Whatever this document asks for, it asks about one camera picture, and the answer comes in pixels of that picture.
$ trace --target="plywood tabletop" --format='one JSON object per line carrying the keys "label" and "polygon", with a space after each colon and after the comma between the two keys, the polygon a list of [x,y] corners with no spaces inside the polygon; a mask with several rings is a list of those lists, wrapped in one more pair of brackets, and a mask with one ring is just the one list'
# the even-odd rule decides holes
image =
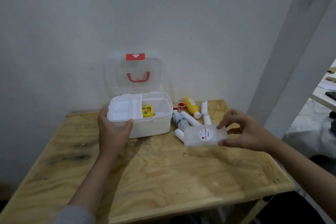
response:
{"label": "plywood tabletop", "polygon": [[[209,101],[217,124],[228,111]],[[67,205],[98,155],[98,112],[70,115],[0,215],[0,223],[50,223]],[[185,147],[168,134],[130,139],[105,188],[97,223],[127,223],[250,201],[295,189],[264,152]]]}

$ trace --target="red cross label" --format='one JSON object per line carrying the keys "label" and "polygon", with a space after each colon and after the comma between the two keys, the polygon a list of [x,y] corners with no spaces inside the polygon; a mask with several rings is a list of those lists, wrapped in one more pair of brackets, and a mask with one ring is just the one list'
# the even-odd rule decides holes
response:
{"label": "red cross label", "polygon": [[135,54],[126,54],[126,60],[144,60],[145,59],[145,53],[135,53]]}

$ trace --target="gray sleeve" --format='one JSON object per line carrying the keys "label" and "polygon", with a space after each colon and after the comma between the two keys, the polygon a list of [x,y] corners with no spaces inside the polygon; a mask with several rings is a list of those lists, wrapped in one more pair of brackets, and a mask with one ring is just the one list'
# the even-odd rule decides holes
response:
{"label": "gray sleeve", "polygon": [[95,224],[96,218],[78,205],[67,205],[56,217],[54,224]]}

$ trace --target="yellow box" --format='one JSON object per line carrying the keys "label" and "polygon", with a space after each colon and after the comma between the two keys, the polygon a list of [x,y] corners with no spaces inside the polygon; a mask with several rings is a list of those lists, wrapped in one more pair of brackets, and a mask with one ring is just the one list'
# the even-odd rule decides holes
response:
{"label": "yellow box", "polygon": [[142,107],[142,116],[144,118],[147,118],[147,117],[153,117],[154,116],[154,110],[153,110],[153,107],[151,105],[144,105]]}

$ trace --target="hand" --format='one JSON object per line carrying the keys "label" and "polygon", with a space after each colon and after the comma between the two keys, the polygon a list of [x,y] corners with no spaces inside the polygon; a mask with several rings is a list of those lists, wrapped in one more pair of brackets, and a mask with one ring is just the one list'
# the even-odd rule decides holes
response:
{"label": "hand", "polygon": [[238,123],[240,128],[232,128],[227,131],[229,134],[241,134],[235,139],[225,139],[218,142],[219,146],[239,147],[254,151],[265,151],[271,153],[281,142],[250,115],[232,109],[227,112],[223,120],[218,124],[217,129],[228,127],[232,123]]}
{"label": "hand", "polygon": [[107,107],[104,107],[98,116],[100,156],[113,156],[113,153],[118,155],[125,147],[133,128],[133,119],[130,119],[125,128],[115,129],[106,117],[108,110]]}

